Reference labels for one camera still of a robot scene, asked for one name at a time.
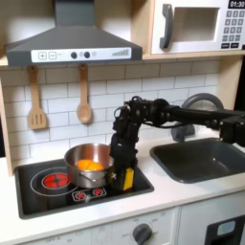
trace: white cabinet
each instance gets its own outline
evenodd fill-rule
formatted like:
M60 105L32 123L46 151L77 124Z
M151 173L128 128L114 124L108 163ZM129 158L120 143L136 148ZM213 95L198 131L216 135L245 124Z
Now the white cabinet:
M177 245L204 245L210 224L242 215L245 215L244 191L183 206ZM245 233L240 244L245 244Z
M146 244L172 245L176 239L178 209L151 212L82 231L47 237L25 245L137 245L133 231L143 224L152 231Z

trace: microwave handle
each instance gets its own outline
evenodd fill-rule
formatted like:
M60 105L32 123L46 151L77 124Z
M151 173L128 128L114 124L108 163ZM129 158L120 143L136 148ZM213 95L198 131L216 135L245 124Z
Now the microwave handle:
M164 4L163 15L166 18L165 37L160 38L160 48L167 49L172 38L173 30L173 11L171 4Z

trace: gray range hood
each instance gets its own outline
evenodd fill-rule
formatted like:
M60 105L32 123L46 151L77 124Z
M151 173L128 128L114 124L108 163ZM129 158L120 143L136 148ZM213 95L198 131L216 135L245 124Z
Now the gray range hood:
M10 66L141 60L142 47L95 26L94 0L56 0L56 27L6 48Z

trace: pot handle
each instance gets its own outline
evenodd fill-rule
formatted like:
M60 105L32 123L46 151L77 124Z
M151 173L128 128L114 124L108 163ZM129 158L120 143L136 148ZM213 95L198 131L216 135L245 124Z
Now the pot handle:
M93 180L93 179L88 178L86 175L84 175L84 174L82 174L82 173L79 173L79 176L82 176L82 177L84 177L85 179L87 179L87 180L89 180L89 181L93 181L93 182L97 182L97 181L99 181L99 180L104 179L104 177L102 177L102 178L100 178L100 179Z

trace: gray sink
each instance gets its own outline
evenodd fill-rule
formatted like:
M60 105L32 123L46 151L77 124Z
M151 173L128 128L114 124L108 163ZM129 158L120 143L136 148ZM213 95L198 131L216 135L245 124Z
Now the gray sink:
M215 138L155 146L150 155L171 178L182 183L245 172L245 154Z

